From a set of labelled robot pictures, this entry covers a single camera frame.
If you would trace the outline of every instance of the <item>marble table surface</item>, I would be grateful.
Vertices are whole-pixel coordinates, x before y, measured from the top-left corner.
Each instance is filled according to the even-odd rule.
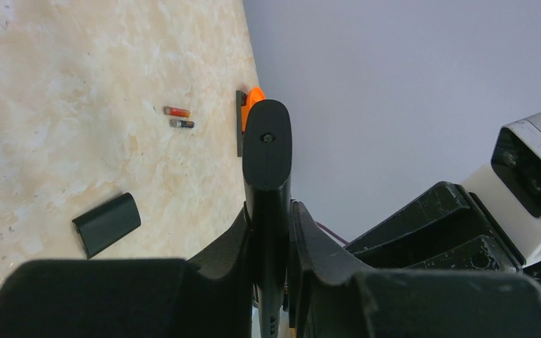
[[[257,84],[240,0],[0,0],[0,285],[84,258],[71,220],[123,192],[142,225],[95,259],[204,248],[244,201],[235,90]]]

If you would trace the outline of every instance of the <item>hole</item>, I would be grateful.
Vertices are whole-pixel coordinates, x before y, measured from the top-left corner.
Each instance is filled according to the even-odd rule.
[[[488,266],[488,263],[490,263],[490,259],[485,254],[478,252],[477,254],[475,253],[474,256],[472,256],[470,262],[475,267],[483,269]]]
[[[273,134],[267,132],[266,134],[260,135],[260,140],[264,143],[271,143],[272,141],[275,141],[275,137]]]

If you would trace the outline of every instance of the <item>gray wall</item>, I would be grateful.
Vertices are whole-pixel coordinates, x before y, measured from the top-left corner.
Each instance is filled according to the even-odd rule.
[[[244,7],[261,87],[292,116],[292,194],[346,239],[460,182],[501,125],[541,111],[541,1]]]

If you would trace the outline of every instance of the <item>battery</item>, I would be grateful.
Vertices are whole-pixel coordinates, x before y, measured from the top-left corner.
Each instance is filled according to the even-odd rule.
[[[194,121],[182,121],[182,120],[169,120],[169,125],[174,128],[187,128],[187,129],[192,129],[195,126]]]
[[[163,113],[165,115],[177,116],[179,118],[188,118],[191,115],[190,111],[188,111],[187,109],[174,108],[169,106],[163,107]]]

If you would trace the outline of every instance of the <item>orange object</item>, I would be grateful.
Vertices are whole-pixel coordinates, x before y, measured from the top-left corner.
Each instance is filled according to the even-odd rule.
[[[190,111],[188,111],[187,109],[174,108],[169,106],[163,107],[163,113],[165,113],[165,115],[177,116],[179,118],[188,118],[191,114]]]
[[[251,107],[258,101],[266,99],[262,89],[254,87],[246,96],[246,105],[242,106],[242,132],[246,131],[246,123],[248,122],[248,115],[250,114]]]

